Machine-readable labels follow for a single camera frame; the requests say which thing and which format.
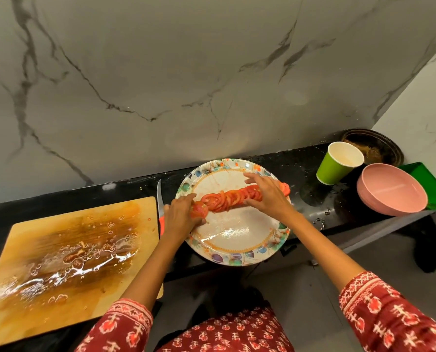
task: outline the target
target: pink bowl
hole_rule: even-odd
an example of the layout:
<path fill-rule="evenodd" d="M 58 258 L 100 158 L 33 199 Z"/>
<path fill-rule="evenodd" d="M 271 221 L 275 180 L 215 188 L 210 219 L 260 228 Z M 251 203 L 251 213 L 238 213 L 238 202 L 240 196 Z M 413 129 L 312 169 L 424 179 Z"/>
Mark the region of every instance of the pink bowl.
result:
<path fill-rule="evenodd" d="M 425 189 L 414 177 L 389 164 L 367 165 L 356 189 L 366 206 L 390 216 L 417 213 L 428 202 Z"/>

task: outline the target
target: knife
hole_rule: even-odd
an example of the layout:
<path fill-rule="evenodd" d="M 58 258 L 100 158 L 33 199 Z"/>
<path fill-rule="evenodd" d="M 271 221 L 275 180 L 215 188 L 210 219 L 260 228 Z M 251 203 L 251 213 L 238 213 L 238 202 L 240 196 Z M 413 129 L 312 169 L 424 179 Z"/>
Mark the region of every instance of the knife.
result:
<path fill-rule="evenodd" d="M 160 228 L 160 234 L 159 236 L 162 236 L 164 233 L 164 203 L 162 202 L 162 195 L 161 195 L 161 179 L 158 181 L 158 187 L 156 189 L 156 198 L 158 203 L 158 216 L 159 216 L 159 228 Z"/>

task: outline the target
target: plate rim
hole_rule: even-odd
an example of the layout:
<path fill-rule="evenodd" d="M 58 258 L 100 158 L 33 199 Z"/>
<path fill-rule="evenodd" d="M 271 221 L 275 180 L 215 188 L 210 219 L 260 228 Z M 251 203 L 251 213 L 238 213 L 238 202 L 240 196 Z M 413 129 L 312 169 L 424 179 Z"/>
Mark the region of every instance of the plate rim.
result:
<path fill-rule="evenodd" d="M 242 172 L 257 173 L 262 176 L 270 176 L 278 180 L 278 178 L 274 174 L 265 169 L 263 166 L 249 160 L 234 158 L 215 159 L 199 165 L 190 173 L 188 173 L 184 180 L 182 180 L 182 182 L 180 183 L 175 198 L 179 198 L 180 196 L 192 193 L 194 190 L 195 181 L 199 177 L 207 176 L 221 169 L 234 169 Z M 204 248 L 204 246 L 198 240 L 194 239 L 193 232 L 194 231 L 189 234 L 186 242 L 197 254 L 199 254 L 203 258 L 225 266 L 249 266 L 267 260 L 272 255 L 274 255 L 286 242 L 290 229 L 288 229 L 282 223 L 279 223 L 278 228 L 275 229 L 273 234 L 278 242 L 267 241 L 262 246 L 254 250 L 236 253 L 221 252 L 215 249 L 211 249 L 209 247 Z"/>

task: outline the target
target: white wall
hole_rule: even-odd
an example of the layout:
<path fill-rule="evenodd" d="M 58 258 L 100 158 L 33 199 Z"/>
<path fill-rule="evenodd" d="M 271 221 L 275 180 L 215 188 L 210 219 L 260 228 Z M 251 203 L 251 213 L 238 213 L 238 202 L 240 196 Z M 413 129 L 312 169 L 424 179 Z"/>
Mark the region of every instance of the white wall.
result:
<path fill-rule="evenodd" d="M 0 201 L 369 128 L 435 52 L 436 0 L 0 0 Z"/>
<path fill-rule="evenodd" d="M 436 54 L 373 130 L 395 141 L 406 163 L 423 162 L 436 177 Z"/>

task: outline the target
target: green tray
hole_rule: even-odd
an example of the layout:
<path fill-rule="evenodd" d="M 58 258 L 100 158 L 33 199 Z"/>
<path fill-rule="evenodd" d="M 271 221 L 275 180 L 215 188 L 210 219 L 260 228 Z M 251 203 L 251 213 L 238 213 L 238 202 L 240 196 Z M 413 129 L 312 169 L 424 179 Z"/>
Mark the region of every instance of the green tray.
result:
<path fill-rule="evenodd" d="M 421 162 L 401 165 L 399 168 L 412 175 L 425 189 L 428 196 L 426 208 L 436 210 L 436 177 Z"/>

